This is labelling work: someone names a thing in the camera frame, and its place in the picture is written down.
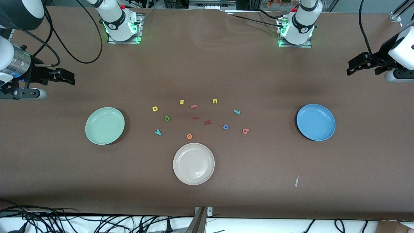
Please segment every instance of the silver metal cylinder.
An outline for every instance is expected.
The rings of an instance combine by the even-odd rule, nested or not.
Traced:
[[[19,46],[13,44],[14,56],[10,64],[0,70],[0,73],[11,75],[15,78],[22,76],[29,69],[31,59],[30,54],[23,51]]]

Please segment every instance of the white floor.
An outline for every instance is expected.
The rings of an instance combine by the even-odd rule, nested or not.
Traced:
[[[99,220],[100,217],[85,217],[92,220]],[[124,217],[114,219],[113,223],[119,222]],[[132,228],[137,226],[141,217],[134,217],[121,222],[121,225]],[[173,229],[186,228],[189,226],[192,218],[176,218],[171,219],[171,227]],[[90,222],[75,218],[70,220],[74,228],[78,233],[93,233],[97,228],[99,222]],[[247,219],[247,218],[209,218],[207,220],[206,233],[216,233],[224,230],[224,233],[303,233],[308,227],[311,220],[303,219]],[[344,220],[345,230],[348,233],[361,233],[365,221],[357,220]],[[0,218],[0,233],[7,233],[9,231],[18,230],[23,224],[24,220],[18,217],[12,218]],[[375,233],[377,221],[369,221],[365,229],[365,233]],[[405,225],[414,227],[413,222],[404,222]],[[66,233],[74,233],[67,222],[63,221],[63,226]],[[99,232],[108,230],[111,226],[107,225]],[[148,233],[155,231],[164,231],[166,229],[166,221],[159,222],[151,226]],[[123,228],[115,228],[110,231],[111,233],[125,233]],[[25,233],[36,233],[33,226],[27,226]],[[312,225],[309,233],[339,233],[334,225],[334,220],[317,220]]]

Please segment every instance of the cable connector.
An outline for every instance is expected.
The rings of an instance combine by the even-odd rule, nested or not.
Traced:
[[[170,217],[167,217],[167,229],[165,230],[165,233],[171,233],[174,230],[171,228],[171,222],[170,222]]]

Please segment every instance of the green plate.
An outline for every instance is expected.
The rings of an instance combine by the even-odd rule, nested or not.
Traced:
[[[88,118],[85,133],[91,142],[106,145],[118,139],[124,128],[125,119],[122,113],[118,109],[105,107],[96,110]]]

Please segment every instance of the plate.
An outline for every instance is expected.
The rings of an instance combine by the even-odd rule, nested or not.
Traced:
[[[296,117],[301,133],[310,140],[324,141],[335,132],[335,118],[322,105],[308,104],[303,106]]]
[[[177,178],[184,184],[202,184],[213,174],[213,153],[199,143],[184,145],[174,156],[173,169]]]
[[[91,142],[106,145],[118,139],[124,128],[125,119],[122,113],[118,109],[105,107],[96,110],[88,118],[85,133]]]

